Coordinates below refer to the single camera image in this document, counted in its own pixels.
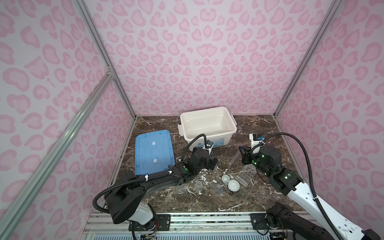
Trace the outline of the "clear plastic test tube rack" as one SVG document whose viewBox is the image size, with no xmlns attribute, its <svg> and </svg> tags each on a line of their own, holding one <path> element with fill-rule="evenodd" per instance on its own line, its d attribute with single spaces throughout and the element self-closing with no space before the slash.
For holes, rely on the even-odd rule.
<svg viewBox="0 0 384 240">
<path fill-rule="evenodd" d="M 245 165 L 242 170 L 236 175 L 235 179 L 242 186 L 247 187 L 251 183 L 256 173 L 256 168 L 253 165 Z"/>
</svg>

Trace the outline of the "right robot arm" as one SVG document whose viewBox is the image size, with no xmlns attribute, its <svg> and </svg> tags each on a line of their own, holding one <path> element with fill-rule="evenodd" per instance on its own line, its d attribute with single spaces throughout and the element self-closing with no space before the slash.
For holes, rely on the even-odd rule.
<svg viewBox="0 0 384 240">
<path fill-rule="evenodd" d="M 239 147 L 244 165 L 265 175 L 270 185 L 305 209 L 320 225 L 290 212 L 281 204 L 267 210 L 270 226 L 281 225 L 307 240 L 379 240 L 372 229 L 359 227 L 315 195 L 308 183 L 282 164 L 281 153 L 273 146 Z"/>
</svg>

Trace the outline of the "clear glass test tube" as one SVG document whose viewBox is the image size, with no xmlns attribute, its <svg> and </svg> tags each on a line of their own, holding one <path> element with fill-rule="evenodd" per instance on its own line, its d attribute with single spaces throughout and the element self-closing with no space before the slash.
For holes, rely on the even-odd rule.
<svg viewBox="0 0 384 240">
<path fill-rule="evenodd" d="M 238 150 L 236 153 L 235 153 L 235 155 L 232 157 L 232 159 L 230 160 L 230 162 L 229 162 L 229 165 L 232 165 L 235 161 L 236 161 L 236 159 L 240 156 L 240 151 Z"/>
</svg>

